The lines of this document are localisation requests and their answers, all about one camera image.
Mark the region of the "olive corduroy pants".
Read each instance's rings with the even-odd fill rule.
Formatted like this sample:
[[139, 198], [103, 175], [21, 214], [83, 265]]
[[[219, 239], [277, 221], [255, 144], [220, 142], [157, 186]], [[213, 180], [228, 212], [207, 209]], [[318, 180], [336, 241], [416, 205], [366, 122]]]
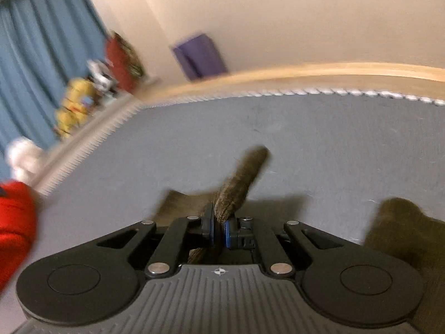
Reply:
[[[217, 190], [191, 195], [169, 190], [159, 203], [155, 221], [169, 226], [179, 217], [203, 215], [205, 206], [213, 203], [216, 220], [223, 224], [243, 206], [268, 157], [265, 146], [250, 148]], [[378, 206], [364, 245], [401, 259], [419, 271], [426, 280], [426, 293], [414, 323], [423, 333], [443, 333], [444, 222], [426, 216], [412, 201], [389, 198]]]

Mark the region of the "panda plush toy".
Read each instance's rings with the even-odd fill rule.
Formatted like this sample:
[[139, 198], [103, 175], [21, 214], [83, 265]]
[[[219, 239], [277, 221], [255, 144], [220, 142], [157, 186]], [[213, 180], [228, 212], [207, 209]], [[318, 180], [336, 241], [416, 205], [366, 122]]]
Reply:
[[103, 93], [114, 93], [117, 81], [111, 74], [109, 68], [100, 60], [88, 60], [87, 67], [92, 77], [95, 88]]

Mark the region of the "red folded quilt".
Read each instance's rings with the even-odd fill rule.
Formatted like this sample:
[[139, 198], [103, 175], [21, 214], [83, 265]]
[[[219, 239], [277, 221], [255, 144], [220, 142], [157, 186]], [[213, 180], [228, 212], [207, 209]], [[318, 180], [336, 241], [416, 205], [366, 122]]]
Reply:
[[29, 255], [37, 225], [32, 189], [15, 180], [1, 183], [1, 292]]

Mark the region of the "yellow plush toy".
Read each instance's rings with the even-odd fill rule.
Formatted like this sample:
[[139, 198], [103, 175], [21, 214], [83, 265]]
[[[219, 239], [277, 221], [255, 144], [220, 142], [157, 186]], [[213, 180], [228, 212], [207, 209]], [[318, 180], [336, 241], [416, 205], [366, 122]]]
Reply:
[[54, 132], [59, 140], [72, 135], [89, 118], [96, 105], [96, 89], [93, 82], [85, 78], [74, 78], [68, 82], [65, 97], [55, 112]]

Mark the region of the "white plush toy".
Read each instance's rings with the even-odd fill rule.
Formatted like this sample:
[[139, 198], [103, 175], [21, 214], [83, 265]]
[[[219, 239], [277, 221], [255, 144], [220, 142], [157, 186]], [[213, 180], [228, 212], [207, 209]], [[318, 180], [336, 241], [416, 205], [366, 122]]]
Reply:
[[46, 152], [32, 140], [21, 136], [8, 144], [5, 159], [11, 178], [29, 184], [44, 166]]

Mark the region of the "purple paper on wall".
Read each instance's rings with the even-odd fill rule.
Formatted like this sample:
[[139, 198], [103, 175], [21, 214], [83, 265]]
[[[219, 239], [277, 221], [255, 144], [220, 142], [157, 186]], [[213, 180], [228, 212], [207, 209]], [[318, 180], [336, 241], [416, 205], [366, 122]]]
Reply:
[[191, 82], [228, 72], [220, 52], [207, 34], [195, 35], [172, 47], [172, 51]]

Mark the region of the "blue curtain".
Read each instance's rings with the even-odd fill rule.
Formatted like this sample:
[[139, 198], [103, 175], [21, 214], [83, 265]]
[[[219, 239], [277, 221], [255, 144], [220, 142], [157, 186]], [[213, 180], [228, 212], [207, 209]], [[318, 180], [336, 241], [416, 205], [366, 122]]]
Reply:
[[91, 0], [1, 1], [1, 148], [20, 136], [51, 147], [70, 79], [104, 60], [106, 29]]

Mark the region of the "wooden bed frame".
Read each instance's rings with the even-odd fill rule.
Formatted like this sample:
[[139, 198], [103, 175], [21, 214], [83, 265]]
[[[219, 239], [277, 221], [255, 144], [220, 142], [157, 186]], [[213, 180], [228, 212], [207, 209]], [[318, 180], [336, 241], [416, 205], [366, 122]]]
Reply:
[[230, 97], [364, 94], [444, 105], [444, 70], [401, 63], [341, 62], [236, 72], [183, 85], [141, 87], [147, 105]]

